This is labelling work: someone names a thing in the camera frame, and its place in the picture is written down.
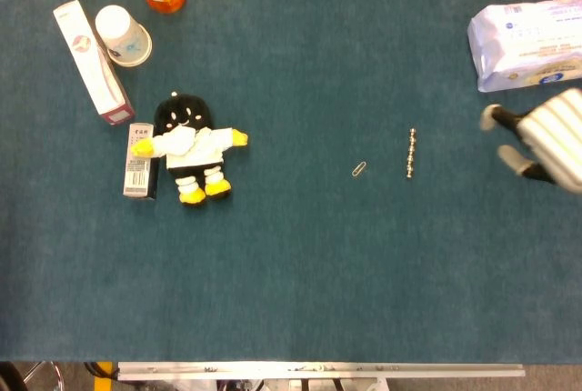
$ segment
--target floor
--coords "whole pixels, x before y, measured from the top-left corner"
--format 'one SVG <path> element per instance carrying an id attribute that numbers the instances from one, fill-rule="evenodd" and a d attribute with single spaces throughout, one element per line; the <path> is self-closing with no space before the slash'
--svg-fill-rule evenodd
<path id="1" fill-rule="evenodd" d="M 32 363 L 17 363 L 24 374 Z M 60 363 L 66 391 L 92 391 L 93 377 L 80 363 Z M 390 380 L 390 391 L 582 391 L 582 366 L 526 366 L 526 377 L 499 379 L 406 379 Z M 55 391 L 55 373 L 43 366 L 28 383 L 30 391 Z M 166 383 L 140 387 L 114 383 L 113 391 L 173 391 Z"/>

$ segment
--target black and white plush toy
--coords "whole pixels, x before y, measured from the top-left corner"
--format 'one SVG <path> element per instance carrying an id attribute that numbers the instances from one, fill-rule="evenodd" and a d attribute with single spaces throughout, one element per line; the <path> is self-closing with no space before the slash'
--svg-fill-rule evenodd
<path id="1" fill-rule="evenodd" d="M 206 196 L 231 190 L 222 172 L 223 152 L 248 144 L 248 136 L 233 128 L 214 129 L 205 101 L 195 95 L 173 95 L 156 109 L 153 138 L 131 147 L 136 156 L 166 157 L 180 201 L 199 205 Z"/>
<path id="2" fill-rule="evenodd" d="M 481 129 L 491 130 L 496 123 L 512 131 L 540 161 L 526 159 L 511 145 L 500 146 L 499 157 L 516 174 L 582 193 L 582 91 L 568 89 L 523 115 L 489 105 L 481 115 Z"/>

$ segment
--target yellow plush feet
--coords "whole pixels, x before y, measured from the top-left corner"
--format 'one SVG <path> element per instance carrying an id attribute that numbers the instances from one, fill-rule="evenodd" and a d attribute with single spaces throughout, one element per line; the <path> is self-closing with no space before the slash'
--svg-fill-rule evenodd
<path id="1" fill-rule="evenodd" d="M 186 205 L 199 205 L 204 202 L 206 194 L 202 191 L 202 188 L 197 188 L 196 191 L 189 194 L 180 193 L 180 201 Z"/>
<path id="2" fill-rule="evenodd" d="M 230 183 L 226 179 L 222 179 L 215 184 L 206 184 L 205 191 L 207 196 L 217 197 L 222 194 L 226 194 L 230 191 Z"/>

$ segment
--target small box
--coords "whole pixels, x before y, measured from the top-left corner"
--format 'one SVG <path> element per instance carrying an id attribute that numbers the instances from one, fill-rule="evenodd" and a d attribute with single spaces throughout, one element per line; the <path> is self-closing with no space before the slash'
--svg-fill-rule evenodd
<path id="1" fill-rule="evenodd" d="M 53 13 L 75 59 L 76 67 L 95 104 L 107 123 L 118 125 L 135 115 L 111 62 L 97 42 L 78 0 L 57 7 Z"/>
<path id="2" fill-rule="evenodd" d="M 479 91 L 582 77 L 582 0 L 490 5 L 467 33 Z"/>
<path id="3" fill-rule="evenodd" d="M 127 157 L 125 159 L 124 196 L 133 198 L 156 198 L 158 158 L 135 157 L 131 146 L 140 139 L 154 136 L 154 126 L 148 123 L 129 125 Z"/>

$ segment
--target tissue package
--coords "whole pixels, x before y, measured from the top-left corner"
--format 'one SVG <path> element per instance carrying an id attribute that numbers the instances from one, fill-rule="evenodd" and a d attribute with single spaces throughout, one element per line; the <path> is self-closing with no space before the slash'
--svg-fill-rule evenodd
<path id="1" fill-rule="evenodd" d="M 467 33 L 481 92 L 582 77 L 582 0 L 490 5 Z"/>

